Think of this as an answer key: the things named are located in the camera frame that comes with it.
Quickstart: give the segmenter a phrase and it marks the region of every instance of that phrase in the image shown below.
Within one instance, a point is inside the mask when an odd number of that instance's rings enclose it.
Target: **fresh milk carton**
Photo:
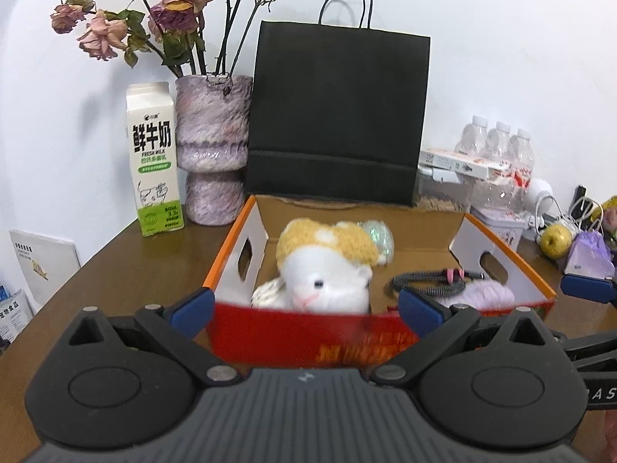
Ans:
[[[176,113],[167,82],[130,85],[126,116],[137,217],[144,236],[184,227],[176,160]]]

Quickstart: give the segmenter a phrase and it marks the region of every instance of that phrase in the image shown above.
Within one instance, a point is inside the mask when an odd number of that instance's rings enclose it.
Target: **wooden table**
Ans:
[[[58,291],[0,357],[0,463],[18,463],[39,445],[24,393],[79,309],[95,305],[107,315],[131,315],[150,302],[170,305],[201,286],[227,231],[187,223],[183,230],[143,238],[138,225],[131,224]],[[519,251],[558,289],[559,273],[535,244],[523,243]],[[547,324],[577,337],[617,327],[617,311],[560,294]],[[603,420],[602,412],[588,413],[574,443],[594,462],[607,461]]]

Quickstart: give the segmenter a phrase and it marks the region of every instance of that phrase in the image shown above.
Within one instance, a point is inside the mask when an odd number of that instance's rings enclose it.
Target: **cardboard box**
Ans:
[[[492,181],[510,171],[510,165],[480,157],[470,157],[454,151],[429,148],[420,152],[420,165],[453,170],[465,176]]]
[[[287,223],[299,217],[329,224],[374,219],[390,227],[394,259],[374,269],[371,315],[296,314],[250,307],[255,287],[278,276],[276,243]],[[260,366],[382,363],[418,340],[397,312],[387,311],[397,304],[388,281],[403,272],[458,267],[484,273],[491,270],[496,277],[502,272],[507,280],[500,281],[516,295],[516,306],[532,306],[544,316],[554,304],[551,287],[469,214],[251,196],[204,282],[217,300],[208,329],[211,345],[223,360]]]

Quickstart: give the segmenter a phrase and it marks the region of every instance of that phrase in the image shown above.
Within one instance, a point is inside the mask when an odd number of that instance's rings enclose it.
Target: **purple fuzzy vase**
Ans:
[[[238,171],[190,172],[186,176],[186,215],[205,226],[232,223],[244,205],[244,183]]]
[[[178,167],[186,178],[186,214],[194,223],[232,223],[244,204],[238,172],[246,166],[250,76],[190,75],[176,80]]]
[[[176,80],[178,167],[223,172],[246,166],[250,76],[197,75]]]

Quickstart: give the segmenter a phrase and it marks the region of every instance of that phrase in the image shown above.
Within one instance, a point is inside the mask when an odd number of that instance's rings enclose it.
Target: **plush sheep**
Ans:
[[[258,287],[253,305],[313,313],[370,311],[371,267],[385,264],[370,235],[354,223],[291,221],[276,246],[281,277]]]

